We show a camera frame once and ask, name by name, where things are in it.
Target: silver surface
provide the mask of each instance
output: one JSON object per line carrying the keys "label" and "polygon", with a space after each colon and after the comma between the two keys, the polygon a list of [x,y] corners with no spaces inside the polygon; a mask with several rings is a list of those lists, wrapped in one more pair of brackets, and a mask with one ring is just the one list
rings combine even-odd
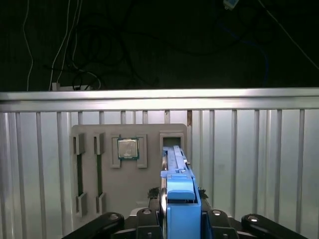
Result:
{"label": "silver surface", "polygon": [[319,238],[319,89],[0,93],[0,238],[73,230],[73,125],[176,122],[213,208]]}
{"label": "silver surface", "polygon": [[136,110],[317,109],[318,95],[317,88],[0,93],[0,111],[129,111],[124,123]]}
{"label": "silver surface", "polygon": [[[167,158],[166,156],[162,157],[162,169],[167,170]],[[162,213],[162,233],[163,239],[167,238],[167,182],[165,178],[160,180],[160,189],[159,189],[159,203],[160,203],[160,213]]]}

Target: wire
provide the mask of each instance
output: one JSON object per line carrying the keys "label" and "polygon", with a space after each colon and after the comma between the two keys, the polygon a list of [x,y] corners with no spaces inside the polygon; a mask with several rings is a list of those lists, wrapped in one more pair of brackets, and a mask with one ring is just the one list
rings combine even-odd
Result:
{"label": "wire", "polygon": [[258,0],[260,5],[266,10],[268,15],[279,25],[279,27],[284,31],[284,33],[288,36],[288,38],[291,40],[291,42],[298,47],[298,49],[303,53],[303,55],[319,70],[319,66],[306,54],[306,52],[296,43],[296,41],[290,36],[290,34],[286,31],[286,29],[281,25],[281,23],[278,22],[278,20],[274,17],[274,15],[271,14],[271,12],[268,11],[268,9],[265,7],[265,5],[261,2],[261,0]]}
{"label": "wire", "polygon": [[69,0],[69,3],[68,3],[68,9],[67,9],[67,15],[66,15],[66,30],[65,30],[65,35],[64,35],[64,38],[63,38],[63,41],[62,41],[62,44],[60,45],[60,48],[53,60],[53,63],[52,63],[52,70],[51,70],[51,77],[50,77],[50,84],[49,84],[49,91],[51,89],[51,84],[52,84],[52,80],[53,80],[53,69],[54,69],[54,64],[55,64],[55,61],[56,61],[56,58],[58,57],[58,55],[60,54],[60,51],[62,49],[62,46],[65,42],[65,39],[66,37],[68,36],[68,30],[69,30],[69,13],[70,13],[70,3],[71,3],[71,0]]}
{"label": "wire", "polygon": [[[226,31],[227,33],[229,33],[235,39],[239,39],[239,36],[237,36],[235,33],[233,33],[230,29],[228,29],[227,27],[225,27],[221,23],[219,23],[218,26],[220,28],[222,28],[224,31]],[[266,83],[267,83],[267,80],[268,80],[268,75],[269,75],[269,59],[268,59],[268,55],[266,54],[266,52],[264,51],[264,49],[261,46],[259,46],[258,44],[254,43],[252,41],[240,40],[240,42],[258,48],[261,51],[261,53],[264,55],[264,58],[265,58],[265,75],[264,75],[263,86],[266,86]]]}
{"label": "wire", "polygon": [[[77,17],[77,19],[76,19],[76,26],[79,24],[79,19],[80,19],[80,15],[81,15],[81,9],[82,9],[82,2],[83,2],[83,0],[80,0],[80,7],[79,7],[79,13],[78,13],[78,17]],[[101,80],[100,80],[100,78],[97,76],[97,75],[95,75],[94,73],[92,73],[92,72],[90,72],[90,71],[84,71],[84,70],[82,70],[82,69],[79,69],[78,67],[77,67],[77,65],[75,65],[75,62],[74,62],[74,56],[75,56],[75,51],[76,51],[76,48],[77,48],[77,44],[78,44],[78,33],[77,33],[77,31],[75,31],[75,46],[74,46],[74,49],[73,49],[73,53],[72,53],[72,65],[73,65],[73,67],[76,69],[76,70],[78,70],[78,71],[80,71],[80,72],[82,72],[82,73],[87,73],[87,74],[89,74],[89,75],[91,75],[91,76],[94,76],[95,78],[96,78],[96,80],[99,82],[99,89],[101,88]],[[65,53],[64,53],[64,60],[65,60],[65,57],[66,57],[66,52],[67,52],[67,48],[66,47],[66,49],[65,49]]]}
{"label": "wire", "polygon": [[[77,0],[76,9],[75,9],[75,13],[74,13],[74,18],[73,18],[73,22],[72,22],[72,27],[71,27],[71,30],[70,30],[70,32],[69,32],[68,39],[67,39],[67,41],[66,41],[66,47],[65,47],[65,51],[64,51],[64,55],[63,55],[63,61],[62,61],[62,67],[61,67],[61,69],[64,68],[65,55],[66,55],[66,51],[67,51],[67,48],[68,48],[70,36],[71,36],[72,30],[73,30],[73,27],[74,27],[74,23],[75,23],[75,19],[76,19],[76,13],[78,12],[78,9],[79,9],[79,0]],[[60,74],[59,74],[59,76],[58,76],[58,79],[56,80],[56,83],[59,82],[59,79],[60,79],[61,75],[62,75],[62,71],[60,71]]]}
{"label": "wire", "polygon": [[30,51],[29,42],[28,42],[28,40],[26,38],[26,34],[25,34],[25,24],[26,24],[26,21],[27,21],[28,16],[29,16],[29,5],[30,5],[30,0],[27,0],[26,13],[25,13],[25,18],[24,18],[23,27],[22,27],[23,28],[23,36],[24,36],[24,40],[25,40],[25,43],[26,43],[26,47],[28,49],[29,56],[31,58],[31,66],[30,66],[29,73],[28,73],[27,80],[26,80],[26,91],[29,91],[30,75],[31,75],[31,71],[33,69],[33,56],[32,56],[32,53]]}

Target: black cable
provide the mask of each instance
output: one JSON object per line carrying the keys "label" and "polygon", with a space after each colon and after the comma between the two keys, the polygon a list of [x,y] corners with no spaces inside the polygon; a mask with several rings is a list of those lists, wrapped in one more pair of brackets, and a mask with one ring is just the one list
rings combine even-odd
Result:
{"label": "black cable", "polygon": [[[177,52],[192,56],[210,56],[218,54],[240,43],[243,40],[243,38],[245,38],[248,34],[252,34],[255,41],[260,45],[270,43],[274,40],[276,36],[277,25],[267,16],[267,13],[264,8],[260,7],[259,5],[256,6],[253,4],[246,4],[244,3],[244,1],[240,1],[234,11],[237,11],[238,20],[245,27],[244,32],[241,35],[239,35],[239,37],[236,38],[233,42],[227,45],[220,46],[215,42],[215,45],[218,46],[218,49],[216,50],[210,52],[193,52],[187,49],[182,49],[181,47],[173,43],[170,43],[164,39],[161,39],[160,37],[154,36],[150,33],[134,32],[127,30],[128,19],[136,3],[137,0],[131,0],[131,3],[123,17],[123,20],[119,24],[115,23],[112,19],[107,0],[106,16],[102,14],[92,13],[80,18],[78,25],[74,28],[74,31],[71,34],[66,54],[66,61],[68,63],[67,65],[69,66],[69,69],[73,72],[78,72],[78,74],[74,77],[72,81],[73,85],[79,77],[83,76],[84,72],[81,71],[86,71],[85,69],[90,64],[102,64],[105,67],[109,68],[125,63],[128,66],[130,72],[130,80],[128,82],[128,85],[134,86],[136,84],[145,84],[147,86],[154,87],[156,83],[155,81],[149,83],[148,81],[143,79],[138,74],[137,70],[134,68],[133,61],[130,56],[130,51],[128,50],[127,45],[123,39],[123,34],[144,36],[159,41]],[[242,11],[244,10],[244,8],[253,10],[255,13],[248,22],[245,21],[242,15]],[[267,6],[267,9],[273,9],[274,12],[280,16],[284,15],[283,9],[280,6],[278,6],[274,1],[272,1],[271,5]],[[224,14],[219,16],[217,18],[217,21],[219,18],[222,18],[226,14],[226,11],[223,12]],[[213,23],[212,30],[216,28],[217,21]],[[267,33],[267,35],[270,35],[270,38],[264,40],[263,37],[260,37],[260,33],[263,32]],[[78,36],[78,48],[83,58],[83,62],[79,62],[78,60],[73,59],[72,56],[75,47],[76,36]],[[100,78],[95,78],[88,84],[86,89],[88,89],[89,86],[93,85],[98,79],[101,82],[104,82]]]}

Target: dark background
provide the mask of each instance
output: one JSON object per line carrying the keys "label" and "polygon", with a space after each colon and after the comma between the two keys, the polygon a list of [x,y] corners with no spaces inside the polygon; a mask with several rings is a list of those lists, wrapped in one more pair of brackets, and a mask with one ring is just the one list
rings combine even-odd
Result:
{"label": "dark background", "polygon": [[[319,64],[319,1],[263,2],[302,49]],[[319,85],[319,71],[256,0],[240,0],[233,11],[225,11],[222,0],[135,0],[133,3],[130,7],[131,0],[83,0],[81,27],[75,28],[78,37],[81,37],[75,62],[82,64],[83,70],[99,75],[103,81],[102,89]],[[76,4],[77,0],[71,0],[69,30]],[[25,27],[34,58],[30,91],[48,90],[50,67],[66,30],[67,6],[68,0],[30,0]],[[26,90],[30,67],[22,31],[26,7],[26,0],[1,1],[0,91]],[[225,27],[239,37],[243,35],[239,38],[241,41],[229,34]],[[71,51],[74,33],[70,37]],[[123,60],[110,66],[109,63],[123,55],[123,46]],[[266,81],[265,58],[260,47],[269,59]],[[64,49],[55,63],[54,82],[61,69]],[[97,55],[88,54],[95,51]],[[214,54],[198,55],[186,51]],[[92,60],[94,57],[102,59],[107,52],[110,55],[103,62]],[[59,82],[62,86],[79,85],[82,78],[83,84],[98,86],[94,77],[78,74],[69,58]]]}

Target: bolt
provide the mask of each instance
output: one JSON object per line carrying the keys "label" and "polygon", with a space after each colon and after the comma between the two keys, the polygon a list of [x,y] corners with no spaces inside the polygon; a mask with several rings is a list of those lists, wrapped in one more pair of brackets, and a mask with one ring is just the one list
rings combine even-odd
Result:
{"label": "bolt", "polygon": [[144,213],[144,214],[151,214],[151,211],[150,211],[149,209],[145,209],[145,210],[143,211],[143,213]]}
{"label": "bolt", "polygon": [[110,219],[111,219],[111,220],[116,220],[117,218],[119,218],[119,216],[116,215],[116,214],[111,214],[111,215],[110,215]]}
{"label": "bolt", "polygon": [[250,220],[251,222],[257,222],[258,221],[258,218],[257,217],[255,217],[255,216],[249,216],[248,217],[248,220]]}
{"label": "bolt", "polygon": [[220,216],[221,212],[218,211],[218,210],[214,210],[214,211],[213,211],[213,214],[214,214],[215,216]]}

